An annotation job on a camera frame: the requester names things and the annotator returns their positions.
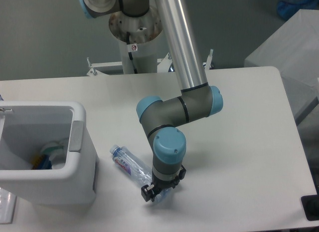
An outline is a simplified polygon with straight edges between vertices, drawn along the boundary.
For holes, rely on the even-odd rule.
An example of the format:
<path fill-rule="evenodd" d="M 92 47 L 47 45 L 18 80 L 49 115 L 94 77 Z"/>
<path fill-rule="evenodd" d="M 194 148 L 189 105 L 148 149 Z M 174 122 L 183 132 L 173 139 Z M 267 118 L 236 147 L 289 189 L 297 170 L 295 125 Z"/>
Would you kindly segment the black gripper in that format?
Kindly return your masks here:
<path fill-rule="evenodd" d="M 154 166 L 152 167 L 152 184 L 141 187 L 141 195 L 146 202 L 155 201 L 155 192 L 161 192 L 164 189 L 175 188 L 181 180 L 184 179 L 186 169 L 180 166 L 177 172 L 173 174 L 162 174 Z"/>

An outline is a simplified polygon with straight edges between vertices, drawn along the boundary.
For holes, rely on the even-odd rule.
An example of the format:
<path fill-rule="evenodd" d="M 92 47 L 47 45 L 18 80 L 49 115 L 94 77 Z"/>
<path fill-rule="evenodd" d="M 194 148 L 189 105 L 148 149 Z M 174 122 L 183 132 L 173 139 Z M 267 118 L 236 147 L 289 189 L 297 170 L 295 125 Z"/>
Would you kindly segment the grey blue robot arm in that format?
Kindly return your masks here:
<path fill-rule="evenodd" d="M 219 89 L 207 82 L 205 65 L 198 56 L 184 0 L 79 0 L 89 18 L 108 15 L 109 29 L 119 43 L 123 72 L 157 72 L 154 42 L 165 33 L 181 95 L 169 100 L 143 98 L 136 107 L 153 152 L 152 180 L 143 185 L 145 201 L 184 178 L 182 165 L 186 138 L 179 126 L 209 117 L 223 108 Z"/>

